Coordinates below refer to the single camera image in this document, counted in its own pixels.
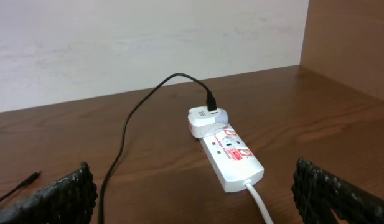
brown wooden surface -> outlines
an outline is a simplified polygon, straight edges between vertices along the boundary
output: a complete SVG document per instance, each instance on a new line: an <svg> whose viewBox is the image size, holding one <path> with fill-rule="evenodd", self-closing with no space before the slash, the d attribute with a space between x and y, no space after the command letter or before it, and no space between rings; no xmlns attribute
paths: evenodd
<svg viewBox="0 0 384 224"><path fill-rule="evenodd" d="M384 0L310 0L301 65L384 100Z"/></svg>
<svg viewBox="0 0 384 224"><path fill-rule="evenodd" d="M255 188L275 223L302 222L291 192L299 156L384 199L384 102L298 66L204 82L264 166ZM100 186L124 119L147 92L1 113L0 196L34 171L42 176L0 209L81 161ZM247 191L223 191L189 133L187 110L204 101L195 83L165 86L134 114L128 157L106 191L106 223L262 223Z"/></svg>

white wall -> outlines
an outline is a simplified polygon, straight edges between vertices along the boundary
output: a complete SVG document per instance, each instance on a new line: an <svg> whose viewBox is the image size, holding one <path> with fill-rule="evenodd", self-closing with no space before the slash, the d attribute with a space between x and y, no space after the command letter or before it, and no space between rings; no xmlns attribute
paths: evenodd
<svg viewBox="0 0 384 224"><path fill-rule="evenodd" d="M298 64L307 5L0 0L0 112Z"/></svg>

white cable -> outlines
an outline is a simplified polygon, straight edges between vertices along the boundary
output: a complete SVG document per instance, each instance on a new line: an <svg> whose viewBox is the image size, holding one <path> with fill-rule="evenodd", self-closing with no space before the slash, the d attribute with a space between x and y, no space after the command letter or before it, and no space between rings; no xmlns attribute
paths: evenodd
<svg viewBox="0 0 384 224"><path fill-rule="evenodd" d="M258 192L255 190L255 188L250 184L250 183L246 183L245 184L245 187L248 189L248 191L251 193L251 195L253 196L256 204L258 205L258 208L260 209L261 211L261 214L262 214L262 217L264 218L265 220L265 223L266 224L273 224L273 221L271 219L271 216L269 215L265 205L264 205L264 202L262 201L260 195L258 194Z"/></svg>

power strip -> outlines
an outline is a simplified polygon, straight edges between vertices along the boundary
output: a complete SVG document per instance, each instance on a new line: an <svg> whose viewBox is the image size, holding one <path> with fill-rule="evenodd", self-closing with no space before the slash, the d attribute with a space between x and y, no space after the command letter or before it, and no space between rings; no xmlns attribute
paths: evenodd
<svg viewBox="0 0 384 224"><path fill-rule="evenodd" d="M246 189L264 175L264 167L228 124L224 130L200 138L204 151L226 192Z"/></svg>

wall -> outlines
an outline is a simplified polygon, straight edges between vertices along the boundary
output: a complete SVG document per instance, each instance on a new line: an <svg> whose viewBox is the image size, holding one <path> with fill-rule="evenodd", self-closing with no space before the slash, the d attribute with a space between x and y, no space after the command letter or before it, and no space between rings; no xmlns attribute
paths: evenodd
<svg viewBox="0 0 384 224"><path fill-rule="evenodd" d="M150 88L175 72L295 65L306 11L307 0L0 0L0 112Z"/></svg>
<svg viewBox="0 0 384 224"><path fill-rule="evenodd" d="M301 65L384 100L384 0L310 0Z"/></svg>

